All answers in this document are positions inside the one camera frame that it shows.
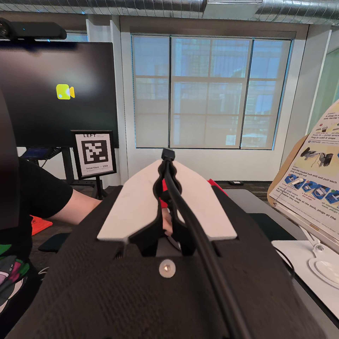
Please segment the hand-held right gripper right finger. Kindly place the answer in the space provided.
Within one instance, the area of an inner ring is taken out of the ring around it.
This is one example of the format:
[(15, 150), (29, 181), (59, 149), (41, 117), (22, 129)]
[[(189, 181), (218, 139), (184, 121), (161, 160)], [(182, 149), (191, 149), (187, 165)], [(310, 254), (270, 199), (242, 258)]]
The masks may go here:
[[(208, 239), (210, 241), (236, 239), (238, 235), (216, 195), (221, 193), (221, 197), (224, 198), (226, 194), (178, 161), (173, 161), (173, 166), (176, 169), (176, 182), (181, 188), (181, 197), (196, 216)], [(180, 243), (184, 256), (193, 255), (196, 246), (174, 202), (170, 202), (169, 210), (173, 223), (173, 239)]]

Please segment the green glass partition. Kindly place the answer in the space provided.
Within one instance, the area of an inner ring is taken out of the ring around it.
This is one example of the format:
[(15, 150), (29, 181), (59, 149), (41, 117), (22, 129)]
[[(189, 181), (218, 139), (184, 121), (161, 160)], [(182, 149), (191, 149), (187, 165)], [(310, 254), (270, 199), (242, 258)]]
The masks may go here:
[(311, 132), (326, 110), (338, 100), (338, 84), (339, 49), (336, 49), (328, 53), (325, 58), (308, 132)]

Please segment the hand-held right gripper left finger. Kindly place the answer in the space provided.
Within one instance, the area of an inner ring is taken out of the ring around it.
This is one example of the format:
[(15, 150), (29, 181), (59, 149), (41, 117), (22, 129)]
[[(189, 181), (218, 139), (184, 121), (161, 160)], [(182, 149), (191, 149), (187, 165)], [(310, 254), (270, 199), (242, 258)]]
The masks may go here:
[(97, 249), (113, 257), (136, 245), (141, 256), (156, 256), (158, 240), (164, 235), (161, 203), (153, 189), (161, 163), (155, 161), (123, 185), (97, 235)]

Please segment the red container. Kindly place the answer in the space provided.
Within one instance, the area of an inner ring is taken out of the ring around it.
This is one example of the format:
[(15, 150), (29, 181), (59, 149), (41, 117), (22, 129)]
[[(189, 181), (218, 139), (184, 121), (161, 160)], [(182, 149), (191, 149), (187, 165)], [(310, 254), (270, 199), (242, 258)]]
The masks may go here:
[[(208, 180), (208, 183), (211, 185), (211, 186), (214, 186), (214, 187), (217, 187), (218, 189), (220, 189), (225, 195), (227, 195), (227, 193), (215, 182), (213, 181), (212, 179), (209, 179)], [(162, 194), (160, 195), (160, 203), (161, 203), (161, 208), (162, 209), (166, 209), (168, 208), (168, 202), (170, 201), (171, 197), (169, 195), (169, 192), (167, 190), (167, 185), (166, 185), (166, 182), (165, 180), (163, 179), (162, 180), (162, 186), (163, 186), (163, 192)]]

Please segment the black monitor stand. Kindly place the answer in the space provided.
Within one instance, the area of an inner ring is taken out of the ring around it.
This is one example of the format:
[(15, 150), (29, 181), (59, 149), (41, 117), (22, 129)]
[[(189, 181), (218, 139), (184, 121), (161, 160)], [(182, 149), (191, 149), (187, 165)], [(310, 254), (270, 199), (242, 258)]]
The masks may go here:
[(74, 177), (71, 153), (69, 147), (61, 147), (61, 153), (64, 163), (64, 170), (66, 175), (66, 182), (71, 186), (82, 186), (82, 187), (91, 187), (93, 188), (92, 197), (102, 200), (105, 198), (108, 193), (103, 189), (102, 180), (99, 176), (95, 177), (95, 180), (90, 179), (81, 179), (76, 180)]

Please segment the person's left forearm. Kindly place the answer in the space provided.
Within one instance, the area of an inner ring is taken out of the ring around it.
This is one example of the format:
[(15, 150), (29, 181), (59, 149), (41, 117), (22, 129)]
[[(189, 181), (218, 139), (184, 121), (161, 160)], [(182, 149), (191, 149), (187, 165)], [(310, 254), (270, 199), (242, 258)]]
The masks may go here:
[(89, 197), (73, 189), (72, 196), (65, 207), (52, 217), (47, 218), (47, 220), (78, 225), (101, 202), (101, 200)]

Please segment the orange textured mat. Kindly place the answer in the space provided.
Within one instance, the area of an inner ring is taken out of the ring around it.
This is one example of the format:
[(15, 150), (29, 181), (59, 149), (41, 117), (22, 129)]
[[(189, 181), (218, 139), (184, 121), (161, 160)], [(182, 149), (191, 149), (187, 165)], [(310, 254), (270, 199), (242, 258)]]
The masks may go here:
[(40, 233), (41, 231), (47, 229), (48, 227), (53, 225), (53, 222), (32, 216), (31, 226), (32, 226), (32, 236)]

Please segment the person's left hand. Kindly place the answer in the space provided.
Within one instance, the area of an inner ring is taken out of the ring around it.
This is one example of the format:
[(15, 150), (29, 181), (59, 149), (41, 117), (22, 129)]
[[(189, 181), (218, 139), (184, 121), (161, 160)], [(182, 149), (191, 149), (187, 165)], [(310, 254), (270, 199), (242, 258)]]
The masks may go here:
[(172, 217), (169, 213), (168, 208), (162, 208), (162, 217), (163, 217), (163, 230), (165, 235), (172, 236), (173, 233)]

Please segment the white flat board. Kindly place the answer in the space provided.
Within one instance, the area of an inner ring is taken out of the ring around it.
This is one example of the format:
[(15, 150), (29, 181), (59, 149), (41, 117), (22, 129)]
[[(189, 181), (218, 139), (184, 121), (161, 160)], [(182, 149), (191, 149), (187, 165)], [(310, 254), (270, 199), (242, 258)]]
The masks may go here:
[(272, 245), (280, 250), (291, 261), (297, 276), (312, 290), (323, 304), (338, 319), (339, 289), (336, 289), (318, 278), (308, 267), (307, 261), (312, 257), (312, 245), (303, 241), (272, 241)]

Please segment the large black monitor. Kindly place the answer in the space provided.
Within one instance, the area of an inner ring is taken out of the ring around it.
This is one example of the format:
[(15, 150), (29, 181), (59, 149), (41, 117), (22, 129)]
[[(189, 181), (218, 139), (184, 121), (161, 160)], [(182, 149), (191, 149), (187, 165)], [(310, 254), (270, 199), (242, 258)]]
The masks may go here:
[(17, 146), (72, 147), (111, 130), (119, 148), (112, 43), (1, 41), (1, 90)]

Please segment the black webcam bar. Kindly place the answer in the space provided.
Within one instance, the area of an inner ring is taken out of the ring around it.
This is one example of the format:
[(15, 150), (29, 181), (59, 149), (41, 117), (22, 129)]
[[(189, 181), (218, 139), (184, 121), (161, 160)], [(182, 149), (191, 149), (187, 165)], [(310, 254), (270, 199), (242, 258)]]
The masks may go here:
[(54, 22), (18, 22), (0, 18), (0, 36), (1, 39), (10, 41), (65, 40), (67, 33), (64, 28)]

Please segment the dark desk mat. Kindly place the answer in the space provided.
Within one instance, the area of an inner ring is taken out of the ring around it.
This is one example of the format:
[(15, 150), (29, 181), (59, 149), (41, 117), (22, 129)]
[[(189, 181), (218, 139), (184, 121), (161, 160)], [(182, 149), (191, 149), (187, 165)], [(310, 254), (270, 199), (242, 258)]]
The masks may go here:
[(248, 213), (249, 216), (259, 225), (266, 237), (272, 242), (276, 240), (296, 240), (290, 233), (264, 213)]

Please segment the window with roller shades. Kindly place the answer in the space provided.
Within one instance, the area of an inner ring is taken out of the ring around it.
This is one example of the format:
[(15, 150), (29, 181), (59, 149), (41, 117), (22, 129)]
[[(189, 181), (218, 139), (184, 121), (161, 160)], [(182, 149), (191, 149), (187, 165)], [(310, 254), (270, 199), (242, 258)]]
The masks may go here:
[(291, 45), (131, 35), (136, 148), (272, 150)]

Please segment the small blue-screen tablet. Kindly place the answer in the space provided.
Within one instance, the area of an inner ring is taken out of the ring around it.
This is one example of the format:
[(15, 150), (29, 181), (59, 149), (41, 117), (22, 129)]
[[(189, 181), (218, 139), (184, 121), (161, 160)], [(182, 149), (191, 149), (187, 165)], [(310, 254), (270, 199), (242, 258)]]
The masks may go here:
[(20, 157), (26, 160), (48, 160), (52, 151), (51, 147), (27, 147)]

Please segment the silver ceiling duct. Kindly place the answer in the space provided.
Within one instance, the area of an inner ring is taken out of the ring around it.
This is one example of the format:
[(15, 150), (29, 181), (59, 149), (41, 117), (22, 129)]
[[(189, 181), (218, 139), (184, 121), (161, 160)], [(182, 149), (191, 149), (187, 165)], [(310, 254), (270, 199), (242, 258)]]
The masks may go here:
[(4, 11), (45, 11), (56, 13), (77, 14), (106, 14), (118, 13), (119, 15), (132, 15), (138, 11), (165, 11), (194, 12), (202, 14), (207, 1), (188, 0), (33, 0), (33, 1), (1, 1)]
[(338, 0), (263, 0), (251, 20), (338, 26)]

